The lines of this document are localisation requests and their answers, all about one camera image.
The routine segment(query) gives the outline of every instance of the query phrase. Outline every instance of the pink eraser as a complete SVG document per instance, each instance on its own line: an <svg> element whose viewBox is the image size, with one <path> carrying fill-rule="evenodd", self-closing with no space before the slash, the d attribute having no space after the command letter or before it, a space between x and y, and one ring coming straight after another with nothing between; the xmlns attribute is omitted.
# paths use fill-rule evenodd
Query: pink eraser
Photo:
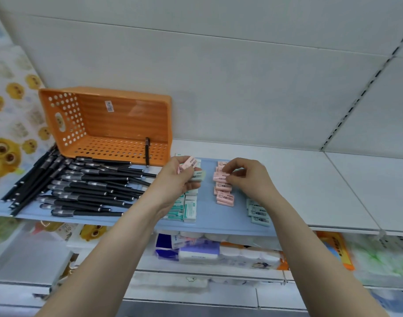
<svg viewBox="0 0 403 317"><path fill-rule="evenodd" d="M220 190L223 192L231 192L232 191L232 186L227 184L227 183L222 183L222 182L216 182L215 186L216 190Z"/></svg>
<svg viewBox="0 0 403 317"><path fill-rule="evenodd" d="M216 196L216 200L220 202L225 202L227 204L234 204L234 196L228 192L218 192Z"/></svg>
<svg viewBox="0 0 403 317"><path fill-rule="evenodd" d="M227 204L225 202L220 202L219 200L216 200L216 203L218 205L222 205L222 206L228 206L228 207L233 207L234 206L234 204Z"/></svg>
<svg viewBox="0 0 403 317"><path fill-rule="evenodd" d="M213 174L213 181L226 183L226 176L229 176L229 173L225 172L215 172Z"/></svg>
<svg viewBox="0 0 403 317"><path fill-rule="evenodd" d="M187 159L187 161L185 161L183 164L179 165L178 174L187 168L190 168L190 167L194 168L196 164L197 164L197 159L194 157L189 157Z"/></svg>

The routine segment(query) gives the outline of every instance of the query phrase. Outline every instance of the right hand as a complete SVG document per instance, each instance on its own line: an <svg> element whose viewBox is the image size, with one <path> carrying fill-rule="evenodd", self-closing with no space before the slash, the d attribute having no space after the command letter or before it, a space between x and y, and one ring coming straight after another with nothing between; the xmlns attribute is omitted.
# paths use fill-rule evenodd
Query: right hand
<svg viewBox="0 0 403 317"><path fill-rule="evenodd" d="M237 186L261 205L270 198L275 199L280 196L266 167L257 160L235 158L228 162L222 171L230 174L226 177L229 184Z"/></svg>

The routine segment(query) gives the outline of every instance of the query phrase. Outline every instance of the orange package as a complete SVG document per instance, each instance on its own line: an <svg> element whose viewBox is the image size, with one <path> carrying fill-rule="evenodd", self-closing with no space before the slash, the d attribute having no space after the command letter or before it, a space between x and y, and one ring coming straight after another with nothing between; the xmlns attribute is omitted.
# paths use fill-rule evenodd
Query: orange package
<svg viewBox="0 0 403 317"><path fill-rule="evenodd" d="M347 251L344 237L340 233L328 231L316 231L315 233L325 244L327 249L329 249L329 251L342 262L346 269L350 271L355 270L355 267L351 261L350 254ZM279 265L277 270L290 270L284 253L280 251L280 254L281 264Z"/></svg>

